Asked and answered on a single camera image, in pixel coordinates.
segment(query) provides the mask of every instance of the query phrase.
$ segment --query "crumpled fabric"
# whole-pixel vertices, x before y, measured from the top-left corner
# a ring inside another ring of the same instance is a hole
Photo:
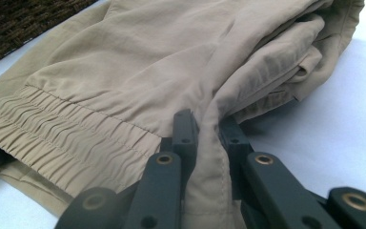
[[[244,228],[218,122],[302,100],[331,75],[361,0],[121,0],[75,15],[0,77],[0,177],[60,215],[140,179],[173,114],[199,127],[182,228]]]

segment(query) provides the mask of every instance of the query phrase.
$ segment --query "white surface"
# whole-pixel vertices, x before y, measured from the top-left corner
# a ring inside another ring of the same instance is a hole
[[[23,53],[0,61],[0,74]],[[339,186],[366,191],[366,8],[325,85],[244,127],[256,150],[279,156],[306,188],[324,197]],[[0,180],[0,229],[53,228],[56,221]]]

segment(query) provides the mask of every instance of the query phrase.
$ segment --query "beige fabric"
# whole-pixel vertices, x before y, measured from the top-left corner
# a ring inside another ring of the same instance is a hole
[[[51,31],[0,77],[0,176],[61,214],[94,186],[137,181],[173,114],[200,128],[183,228],[241,228],[217,137],[331,74],[362,1],[111,1]]]

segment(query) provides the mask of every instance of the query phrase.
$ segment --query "gathered fabric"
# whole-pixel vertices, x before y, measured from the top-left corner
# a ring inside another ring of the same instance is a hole
[[[244,228],[218,123],[331,75],[362,0],[112,0],[50,31],[0,76],[0,177],[59,216],[91,187],[138,181],[173,115],[199,127],[183,228]]]

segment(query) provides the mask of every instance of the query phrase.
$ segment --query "brown woven wicker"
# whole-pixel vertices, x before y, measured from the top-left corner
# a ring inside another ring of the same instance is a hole
[[[0,0],[0,59],[97,0]]]

